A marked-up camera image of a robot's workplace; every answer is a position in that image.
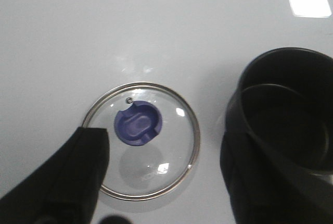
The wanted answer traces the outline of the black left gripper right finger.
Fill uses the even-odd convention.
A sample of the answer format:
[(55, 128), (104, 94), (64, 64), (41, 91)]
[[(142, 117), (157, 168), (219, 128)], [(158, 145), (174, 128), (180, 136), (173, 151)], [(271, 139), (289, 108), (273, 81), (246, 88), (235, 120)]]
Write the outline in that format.
[(332, 223), (332, 184), (247, 134), (224, 133), (220, 165), (236, 223)]

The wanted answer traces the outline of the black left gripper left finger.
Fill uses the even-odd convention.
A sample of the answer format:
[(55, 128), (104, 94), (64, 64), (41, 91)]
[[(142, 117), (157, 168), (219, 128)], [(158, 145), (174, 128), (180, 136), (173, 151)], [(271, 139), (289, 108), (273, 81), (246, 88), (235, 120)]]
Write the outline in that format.
[(108, 164), (107, 130), (77, 128), (1, 198), (1, 223), (90, 223)]

